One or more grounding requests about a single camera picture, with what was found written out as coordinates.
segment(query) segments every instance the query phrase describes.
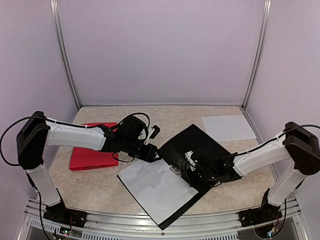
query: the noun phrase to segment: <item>beige marble surface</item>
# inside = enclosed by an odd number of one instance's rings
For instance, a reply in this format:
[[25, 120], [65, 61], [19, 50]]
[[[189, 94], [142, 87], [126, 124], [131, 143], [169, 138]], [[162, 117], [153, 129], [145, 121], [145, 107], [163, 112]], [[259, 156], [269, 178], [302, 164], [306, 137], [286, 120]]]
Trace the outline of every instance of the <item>beige marble surface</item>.
[[[201, 117], [241, 115], [237, 107], [217, 106], [120, 106], [83, 107], [77, 114], [76, 124], [94, 122], [119, 122], [125, 116], [143, 112], [150, 116], [151, 125], [161, 128], [151, 141], [161, 147], [170, 138], [191, 124], [204, 129]], [[257, 145], [255, 139], [220, 143], [228, 151], [245, 151]], [[131, 163], [117, 167], [70, 171], [72, 147], [60, 147], [49, 173], [59, 189], [67, 207], [104, 213], [145, 215], [117, 178], [117, 173]], [[119, 158], [129, 160], [125, 153]], [[258, 169], [241, 180], [212, 188], [186, 214], [217, 213], [258, 206], [267, 188], [274, 185], [269, 167]]]

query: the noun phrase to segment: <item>paper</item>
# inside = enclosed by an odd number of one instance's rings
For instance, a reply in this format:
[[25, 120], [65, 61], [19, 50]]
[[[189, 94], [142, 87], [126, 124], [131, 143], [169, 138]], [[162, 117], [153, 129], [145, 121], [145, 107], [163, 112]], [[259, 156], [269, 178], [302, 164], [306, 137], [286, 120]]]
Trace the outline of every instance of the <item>paper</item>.
[[217, 142], [257, 138], [244, 116], [202, 117], [206, 133]]
[[198, 193], [178, 178], [164, 160], [153, 163], [137, 160], [121, 170], [118, 177], [157, 225]]

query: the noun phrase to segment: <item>tabletop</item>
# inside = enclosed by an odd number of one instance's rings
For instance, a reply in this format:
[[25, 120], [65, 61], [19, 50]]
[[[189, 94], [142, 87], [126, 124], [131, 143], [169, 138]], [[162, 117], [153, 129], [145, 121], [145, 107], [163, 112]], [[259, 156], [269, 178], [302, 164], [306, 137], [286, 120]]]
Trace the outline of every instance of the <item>tabletop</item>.
[[[225, 106], [83, 107], [74, 123], [119, 122], [136, 112], [148, 114], [151, 126], [160, 127], [160, 133], [150, 141], [158, 148], [191, 124], [205, 131], [201, 117], [242, 115], [238, 107]], [[220, 144], [233, 153], [253, 148], [258, 143], [256, 139], [246, 139]], [[103, 213], [146, 215], [117, 178], [118, 172], [132, 163], [119, 162], [119, 166], [115, 167], [71, 171], [69, 162], [72, 150], [72, 147], [61, 146], [49, 169], [53, 183], [67, 207]], [[131, 158], [121, 152], [119, 159], [128, 161]], [[185, 214], [218, 213], [259, 206], [265, 191], [274, 184], [270, 167], [260, 168], [241, 180], [212, 188]]]

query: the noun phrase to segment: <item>open folder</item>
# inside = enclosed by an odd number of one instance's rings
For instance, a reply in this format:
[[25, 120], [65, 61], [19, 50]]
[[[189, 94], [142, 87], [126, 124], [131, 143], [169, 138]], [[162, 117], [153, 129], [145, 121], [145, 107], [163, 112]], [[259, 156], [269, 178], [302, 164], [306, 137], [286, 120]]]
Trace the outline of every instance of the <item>open folder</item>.
[[118, 173], [126, 189], [162, 230], [210, 190], [210, 187], [201, 183], [190, 187], [169, 169], [170, 165], [183, 169], [186, 164], [185, 153], [199, 149], [207, 149], [220, 157], [230, 155], [193, 124], [158, 150], [162, 160], [153, 163], [138, 160]]

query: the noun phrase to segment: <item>red binder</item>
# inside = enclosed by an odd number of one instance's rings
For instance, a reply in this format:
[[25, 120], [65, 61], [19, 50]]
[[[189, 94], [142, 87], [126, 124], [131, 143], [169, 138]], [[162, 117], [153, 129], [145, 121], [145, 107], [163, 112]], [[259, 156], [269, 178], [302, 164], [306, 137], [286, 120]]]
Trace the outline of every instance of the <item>red binder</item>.
[[[106, 127], [116, 125], [115, 122], [107, 123], [86, 123], [88, 126], [103, 124]], [[71, 171], [81, 171], [88, 169], [100, 169], [118, 166], [119, 162], [112, 157], [111, 152], [99, 152], [92, 149], [74, 147], [70, 159], [69, 169]]]

